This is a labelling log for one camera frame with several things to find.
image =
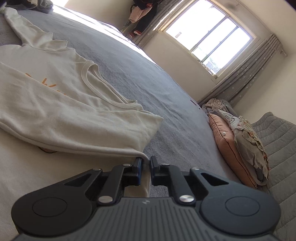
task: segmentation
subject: pink garment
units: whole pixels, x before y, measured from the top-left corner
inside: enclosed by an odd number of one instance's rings
[[[145,16],[152,7],[147,7],[144,10],[141,10],[138,6],[134,7],[131,11],[131,15],[128,18],[132,23],[135,23],[136,21],[140,20],[143,16]]]

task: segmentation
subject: silver rivet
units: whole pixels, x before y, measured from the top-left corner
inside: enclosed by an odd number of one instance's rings
[[[194,197],[191,195],[182,195],[181,197],[179,197],[181,202],[192,202],[194,201]]]
[[[109,203],[113,201],[113,198],[110,196],[101,196],[99,197],[98,201],[101,203]]]

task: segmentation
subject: window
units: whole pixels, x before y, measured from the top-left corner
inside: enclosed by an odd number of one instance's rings
[[[166,33],[215,75],[253,39],[227,13],[207,0],[193,3],[169,25]]]

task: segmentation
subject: gray curtain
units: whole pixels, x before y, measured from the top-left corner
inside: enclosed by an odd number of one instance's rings
[[[171,17],[173,17],[189,0],[163,0],[157,7],[157,14],[152,19],[150,25],[142,33],[142,35],[135,37],[132,41],[139,47],[143,47],[152,37],[154,33],[153,29],[160,23],[165,17],[161,24],[157,27],[160,28],[165,24]]]
[[[202,106],[212,98],[221,98],[234,106],[253,85],[279,48],[281,43],[272,34],[205,98],[199,100],[198,104]]]

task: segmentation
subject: quilted fabric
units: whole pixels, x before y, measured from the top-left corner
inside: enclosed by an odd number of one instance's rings
[[[253,123],[269,160],[269,180],[260,187],[281,207],[275,235],[280,240],[296,240],[296,125],[268,112]]]

